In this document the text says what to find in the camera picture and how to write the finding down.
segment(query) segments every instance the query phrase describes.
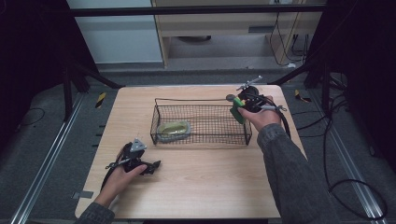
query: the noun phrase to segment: wooden table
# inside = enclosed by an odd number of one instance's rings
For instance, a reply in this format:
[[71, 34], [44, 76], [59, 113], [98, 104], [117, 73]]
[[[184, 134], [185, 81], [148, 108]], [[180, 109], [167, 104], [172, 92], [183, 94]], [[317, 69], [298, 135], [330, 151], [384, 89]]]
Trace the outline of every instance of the wooden table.
[[[92, 163], [79, 217], [100, 191], [105, 167], [136, 137], [147, 145], [142, 161], [161, 160], [154, 175], [141, 175], [110, 206], [116, 218], [271, 218], [279, 217], [265, 173], [257, 131], [250, 144], [157, 144], [150, 138], [155, 98], [222, 99], [238, 86], [130, 87], [119, 90]], [[286, 108], [278, 86], [256, 86]], [[289, 110], [291, 138], [303, 150]]]

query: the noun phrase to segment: white wall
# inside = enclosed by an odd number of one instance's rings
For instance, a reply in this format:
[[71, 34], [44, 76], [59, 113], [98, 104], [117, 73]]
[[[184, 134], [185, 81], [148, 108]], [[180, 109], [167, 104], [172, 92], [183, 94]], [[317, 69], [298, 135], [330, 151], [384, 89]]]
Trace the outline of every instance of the white wall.
[[[149, 0], [67, 0], [71, 8], [151, 7]], [[161, 63], [153, 16], [80, 17], [78, 26], [96, 63]]]

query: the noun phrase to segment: wire basket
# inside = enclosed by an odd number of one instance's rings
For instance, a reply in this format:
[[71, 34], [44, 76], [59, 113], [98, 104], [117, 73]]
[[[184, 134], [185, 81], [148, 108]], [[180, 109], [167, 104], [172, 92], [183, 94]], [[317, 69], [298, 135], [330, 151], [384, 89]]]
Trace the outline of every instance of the wire basket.
[[[151, 123], [154, 145], [224, 143], [248, 145], [251, 126], [238, 123], [230, 112], [232, 105], [217, 105], [225, 100], [155, 99]], [[164, 132], [162, 127], [177, 123], [180, 132]]]

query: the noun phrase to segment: forearm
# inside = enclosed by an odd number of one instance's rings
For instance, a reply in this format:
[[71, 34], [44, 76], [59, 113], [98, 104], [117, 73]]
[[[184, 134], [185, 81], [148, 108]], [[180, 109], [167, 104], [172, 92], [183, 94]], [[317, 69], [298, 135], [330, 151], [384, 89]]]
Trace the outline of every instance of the forearm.
[[114, 213], [99, 203], [91, 203], [81, 214], [76, 224], [110, 224], [114, 219]]
[[283, 128], [267, 125], [257, 141], [283, 223], [338, 223], [328, 193]]

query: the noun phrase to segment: black pole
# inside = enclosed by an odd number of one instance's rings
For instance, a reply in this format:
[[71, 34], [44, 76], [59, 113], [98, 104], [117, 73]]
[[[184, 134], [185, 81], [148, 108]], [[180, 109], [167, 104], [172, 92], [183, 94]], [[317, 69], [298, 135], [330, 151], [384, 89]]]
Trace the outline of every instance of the black pole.
[[121, 7], [121, 8], [79, 8], [52, 10], [44, 7], [44, 13], [73, 17], [176, 15], [176, 14], [220, 14], [220, 13], [265, 13], [265, 12], [315, 12], [337, 9], [326, 4], [306, 5], [240, 5], [199, 7]]

